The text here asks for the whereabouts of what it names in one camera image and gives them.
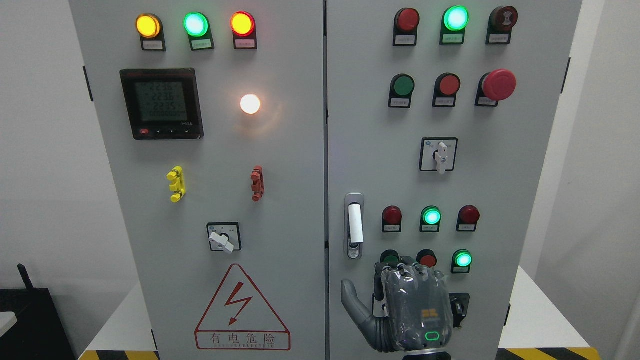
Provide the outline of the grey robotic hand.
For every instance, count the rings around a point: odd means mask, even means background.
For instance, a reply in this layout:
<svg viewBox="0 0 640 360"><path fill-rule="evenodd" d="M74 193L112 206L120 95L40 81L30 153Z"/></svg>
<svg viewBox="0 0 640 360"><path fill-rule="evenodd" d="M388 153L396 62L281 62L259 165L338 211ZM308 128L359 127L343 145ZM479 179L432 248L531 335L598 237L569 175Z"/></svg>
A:
<svg viewBox="0 0 640 360"><path fill-rule="evenodd" d="M354 283L343 279L341 301L366 342L380 353L446 351L453 334L450 294L441 271L400 256L396 267L375 264L375 293L386 301L386 317L375 317Z"/></svg>

